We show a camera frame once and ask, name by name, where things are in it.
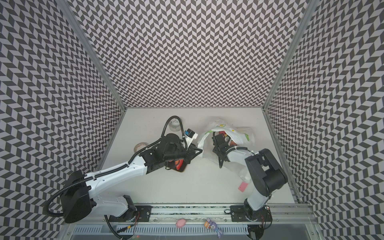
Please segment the fake red strawberry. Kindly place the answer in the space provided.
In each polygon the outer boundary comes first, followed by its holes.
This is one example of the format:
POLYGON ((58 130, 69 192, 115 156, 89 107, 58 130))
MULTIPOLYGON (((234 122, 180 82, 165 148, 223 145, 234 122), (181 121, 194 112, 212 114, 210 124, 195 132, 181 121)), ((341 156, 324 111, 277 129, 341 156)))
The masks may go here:
POLYGON ((175 168, 176 168, 177 171, 180 170, 180 168, 182 167, 183 163, 184 163, 184 160, 177 160, 177 161, 175 161, 175 168))

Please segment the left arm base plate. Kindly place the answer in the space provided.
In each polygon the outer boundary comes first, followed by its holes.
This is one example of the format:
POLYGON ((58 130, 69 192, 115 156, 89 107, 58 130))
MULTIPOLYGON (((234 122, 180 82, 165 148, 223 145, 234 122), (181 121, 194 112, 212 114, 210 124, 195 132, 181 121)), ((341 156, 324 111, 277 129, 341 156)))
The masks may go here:
POLYGON ((149 222, 152 206, 136 206, 135 209, 128 209, 122 216, 115 217, 109 216, 109 221, 112 223, 123 223, 123 222, 149 222))

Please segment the white plastic bag lemon print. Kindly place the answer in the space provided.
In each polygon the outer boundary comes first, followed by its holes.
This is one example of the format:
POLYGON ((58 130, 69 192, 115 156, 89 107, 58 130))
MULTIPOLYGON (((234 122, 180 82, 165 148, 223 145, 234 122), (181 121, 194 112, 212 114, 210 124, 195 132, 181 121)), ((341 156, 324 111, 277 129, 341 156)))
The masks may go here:
POLYGON ((210 160, 220 169, 228 169, 248 184, 251 182, 251 175, 246 166, 245 158, 256 153, 253 150, 255 144, 255 133, 251 128, 234 127, 223 119, 216 119, 210 122, 207 129, 198 137, 198 148, 203 150, 202 158, 210 160), (224 155, 224 158, 228 157, 228 161, 220 160, 213 152, 213 132, 219 131, 225 131, 231 138, 229 142, 230 148, 224 155))

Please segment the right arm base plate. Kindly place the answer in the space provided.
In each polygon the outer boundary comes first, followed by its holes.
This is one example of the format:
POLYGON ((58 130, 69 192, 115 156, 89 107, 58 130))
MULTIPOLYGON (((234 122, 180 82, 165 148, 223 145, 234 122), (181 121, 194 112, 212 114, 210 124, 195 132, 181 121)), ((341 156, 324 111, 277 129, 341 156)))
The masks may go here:
POLYGON ((253 210, 250 206, 230 206, 232 222, 271 222, 273 220, 269 206, 264 205, 259 210, 253 210))

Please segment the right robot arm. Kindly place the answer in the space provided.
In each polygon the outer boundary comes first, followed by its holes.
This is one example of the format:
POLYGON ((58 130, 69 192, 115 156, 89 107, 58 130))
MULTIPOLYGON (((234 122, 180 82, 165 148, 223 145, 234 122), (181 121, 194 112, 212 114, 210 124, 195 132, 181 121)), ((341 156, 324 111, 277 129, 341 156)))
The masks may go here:
POLYGON ((243 168, 246 176, 251 178, 255 189, 245 199, 243 214, 248 221, 271 221, 272 217, 267 202, 273 192, 281 189, 288 177, 284 169, 268 149, 262 149, 257 153, 247 147, 230 145, 231 138, 223 133, 213 132, 213 153, 218 157, 219 168, 225 162, 238 164, 243 168))

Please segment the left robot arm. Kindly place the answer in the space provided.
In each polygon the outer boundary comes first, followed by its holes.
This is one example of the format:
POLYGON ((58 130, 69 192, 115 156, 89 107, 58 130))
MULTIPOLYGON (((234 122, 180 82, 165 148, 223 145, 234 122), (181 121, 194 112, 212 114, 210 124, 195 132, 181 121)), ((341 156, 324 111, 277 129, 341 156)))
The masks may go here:
POLYGON ((193 141, 198 134, 184 129, 180 124, 181 135, 166 133, 155 142, 138 150, 132 157, 114 167, 84 174, 73 172, 65 186, 54 193, 43 206, 43 213, 49 217, 62 217, 65 223, 76 223, 89 215, 112 216, 132 219, 136 210, 129 196, 103 197, 112 187, 129 179, 150 174, 158 169, 183 168, 203 150, 193 141))

